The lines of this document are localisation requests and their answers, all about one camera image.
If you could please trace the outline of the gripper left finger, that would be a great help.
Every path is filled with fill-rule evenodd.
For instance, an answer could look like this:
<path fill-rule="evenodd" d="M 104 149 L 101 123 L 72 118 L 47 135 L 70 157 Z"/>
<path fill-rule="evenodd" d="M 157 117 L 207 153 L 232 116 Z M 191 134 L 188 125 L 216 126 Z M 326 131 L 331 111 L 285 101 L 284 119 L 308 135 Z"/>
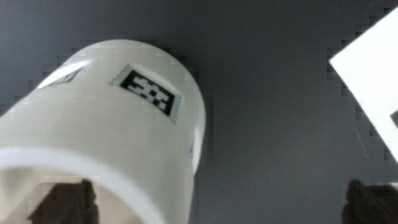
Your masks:
<path fill-rule="evenodd" d="M 79 183 L 60 183 L 28 215 L 31 224 L 99 224 L 95 193 L 86 179 Z"/>

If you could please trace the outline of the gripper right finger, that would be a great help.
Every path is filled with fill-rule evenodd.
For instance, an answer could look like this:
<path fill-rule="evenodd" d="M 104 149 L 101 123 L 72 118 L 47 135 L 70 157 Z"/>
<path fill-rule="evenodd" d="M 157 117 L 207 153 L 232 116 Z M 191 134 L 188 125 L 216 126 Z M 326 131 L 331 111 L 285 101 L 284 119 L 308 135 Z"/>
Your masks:
<path fill-rule="evenodd" d="M 342 224 L 398 224 L 398 186 L 365 185 L 356 179 L 347 183 Z"/>

